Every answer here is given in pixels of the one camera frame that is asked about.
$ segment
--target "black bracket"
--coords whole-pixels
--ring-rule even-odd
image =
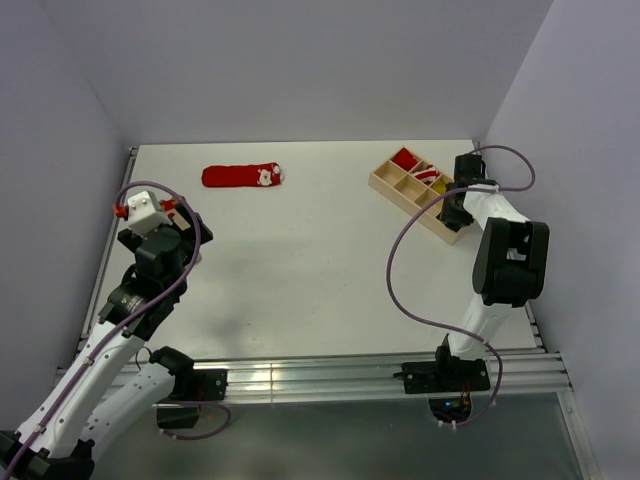
[[[483,360],[460,360],[452,357],[448,340],[436,350],[432,362],[406,362],[402,372],[394,374],[404,381],[404,393],[451,393],[469,390],[487,391],[491,388],[489,372]]]
[[[522,307],[538,298],[544,286],[549,227],[541,222],[489,218],[473,267],[473,289],[485,305]],[[511,259],[509,250],[519,258]]]

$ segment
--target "gray floor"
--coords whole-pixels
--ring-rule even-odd
[[[505,397],[477,424],[438,430],[423,400],[234,407],[218,437],[160,437],[149,412],[93,480],[579,479],[555,395]],[[215,426],[215,410],[201,431]]]

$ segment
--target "red connector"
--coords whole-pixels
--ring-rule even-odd
[[[113,214],[118,217],[118,218],[124,218],[125,220],[127,220],[129,218],[129,207],[127,207],[126,205],[112,205],[111,208],[113,209]]]

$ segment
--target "black mounting plate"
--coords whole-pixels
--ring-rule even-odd
[[[437,375],[436,361],[406,362],[402,364],[402,372],[396,374],[404,381],[404,393],[451,393],[460,392],[468,382],[472,392],[487,391],[491,388],[489,372],[482,360],[474,362],[473,371],[465,375]]]

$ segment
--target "metal frame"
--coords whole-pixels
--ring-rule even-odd
[[[137,154],[138,148],[131,148],[122,185],[131,179]],[[118,222],[114,219],[102,255],[78,348],[82,347],[91,330],[104,273],[116,238],[117,226]],[[582,474],[588,480],[600,479],[602,476],[577,412],[573,388],[562,357],[559,353],[547,353],[529,304],[525,305],[525,309],[537,348],[501,352],[504,362],[501,394],[557,393]],[[226,404],[366,401],[426,398],[426,395],[406,395],[402,381],[393,378],[393,374],[401,371],[401,364],[404,362],[433,359],[432,353],[407,353],[308,359],[198,361],[195,368],[224,368],[229,371]],[[492,358],[489,364],[492,382],[495,382],[497,362]],[[125,367],[107,390],[105,399],[113,395],[137,373],[138,369],[135,365]],[[63,374],[64,370],[59,370],[56,383]],[[490,392],[478,392],[475,395],[486,396],[488,393]]]
[[[575,395],[573,392],[558,393],[558,401],[562,408],[562,415],[567,425],[569,438],[573,444],[573,451],[576,454],[582,477],[585,480],[602,479],[603,476],[591,448],[586,427],[578,413]]]
[[[426,398],[407,396],[402,380],[393,374],[402,363],[433,361],[432,354],[395,354],[357,357],[199,361],[195,368],[226,369],[226,404],[275,404],[335,401],[393,400]],[[567,393],[572,391],[569,376],[558,353],[504,353],[503,395]],[[497,378],[497,361],[489,361],[492,381]],[[115,378],[105,399],[138,374],[128,365]],[[474,395],[487,396],[487,392]],[[430,398],[446,394],[429,395]]]
[[[131,180],[131,175],[133,175],[133,167],[136,163],[136,158],[138,156],[138,147],[132,147],[129,149],[129,158],[127,159],[127,166],[124,171],[124,177],[122,179],[121,187],[124,187]],[[107,269],[107,263],[109,262],[109,256],[111,255],[111,249],[113,248],[113,243],[116,239],[116,234],[118,230],[118,221],[119,219],[115,216],[111,221],[111,227],[109,228],[109,236],[107,238],[107,244],[104,247],[104,252],[102,252],[102,260],[100,260],[100,267],[98,268],[98,275],[96,276],[96,283],[93,286],[93,291],[91,292],[91,300],[89,301],[89,307],[87,308],[87,315],[84,318],[84,324],[82,327],[82,336],[86,338],[91,331],[91,320],[95,317],[96,311],[96,303],[98,302],[98,296],[100,295],[100,290],[102,289],[102,281],[104,280],[104,272]]]

